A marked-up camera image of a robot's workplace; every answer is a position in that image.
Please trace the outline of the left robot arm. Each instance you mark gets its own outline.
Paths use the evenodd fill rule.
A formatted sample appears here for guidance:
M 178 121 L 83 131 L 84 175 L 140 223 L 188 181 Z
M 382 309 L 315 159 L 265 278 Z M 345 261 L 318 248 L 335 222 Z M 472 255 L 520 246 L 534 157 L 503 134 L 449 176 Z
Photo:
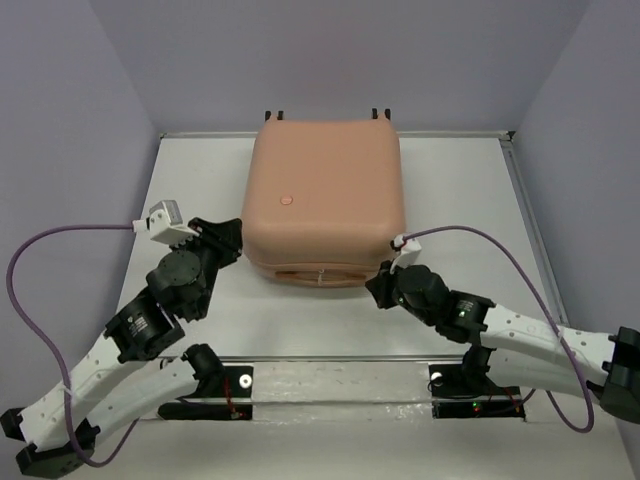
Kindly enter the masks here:
M 106 323 L 74 367 L 67 366 L 15 293 L 17 261 L 38 239 L 27 240 L 10 260 L 6 272 L 9 299 L 23 322 L 49 348 L 61 374 L 60 382 L 40 400 L 11 408 L 1 416 L 4 435 L 24 444 L 16 456 L 24 476 L 60 479 L 83 465 L 104 467 L 105 461 L 92 457 L 98 443 L 122 425 L 134 427 L 141 415 L 156 406 L 193 393 L 221 393 L 225 400 L 231 398 L 223 363 L 207 344 L 190 346 L 154 376 L 123 392 L 117 388 L 184 337 L 182 321 L 207 316 L 219 271 L 241 257 L 241 220 L 212 223 L 195 217 L 182 222 L 151 214 L 122 228 L 148 234 L 168 246 L 169 252 L 147 274 L 145 287 Z

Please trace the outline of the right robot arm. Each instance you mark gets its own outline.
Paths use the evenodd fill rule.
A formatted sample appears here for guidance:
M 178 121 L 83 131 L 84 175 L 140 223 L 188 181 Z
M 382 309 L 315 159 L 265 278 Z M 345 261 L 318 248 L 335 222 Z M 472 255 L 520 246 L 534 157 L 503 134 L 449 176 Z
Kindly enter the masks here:
M 424 265 L 381 264 L 365 287 L 380 309 L 400 307 L 469 349 L 462 384 L 482 392 L 518 386 L 584 397 L 620 420 L 639 421 L 639 333 L 552 326 L 488 298 L 449 289 Z

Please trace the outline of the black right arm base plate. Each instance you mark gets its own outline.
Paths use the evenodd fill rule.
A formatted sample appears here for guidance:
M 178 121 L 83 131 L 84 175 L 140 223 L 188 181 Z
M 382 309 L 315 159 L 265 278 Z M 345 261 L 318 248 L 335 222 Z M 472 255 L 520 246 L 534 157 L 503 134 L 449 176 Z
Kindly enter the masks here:
M 430 364 L 427 390 L 436 420 L 526 419 L 519 387 L 500 387 L 486 379 L 468 380 L 460 363 Z

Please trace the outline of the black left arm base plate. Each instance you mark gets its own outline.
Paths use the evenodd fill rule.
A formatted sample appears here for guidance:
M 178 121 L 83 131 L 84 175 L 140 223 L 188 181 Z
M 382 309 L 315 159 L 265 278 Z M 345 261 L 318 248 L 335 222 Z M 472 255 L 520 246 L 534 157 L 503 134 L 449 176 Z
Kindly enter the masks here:
M 251 421 L 254 366 L 226 364 L 224 379 L 212 390 L 194 393 L 159 406 L 156 415 L 174 421 Z

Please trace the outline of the pink hard-shell suitcase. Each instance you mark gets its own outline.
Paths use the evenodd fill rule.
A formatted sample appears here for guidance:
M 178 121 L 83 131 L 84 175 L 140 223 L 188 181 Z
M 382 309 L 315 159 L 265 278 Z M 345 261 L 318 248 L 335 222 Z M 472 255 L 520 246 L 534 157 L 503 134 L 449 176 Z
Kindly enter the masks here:
M 241 218 L 244 254 L 262 276 L 307 287 L 362 286 L 406 230 L 391 111 L 345 121 L 266 112 Z

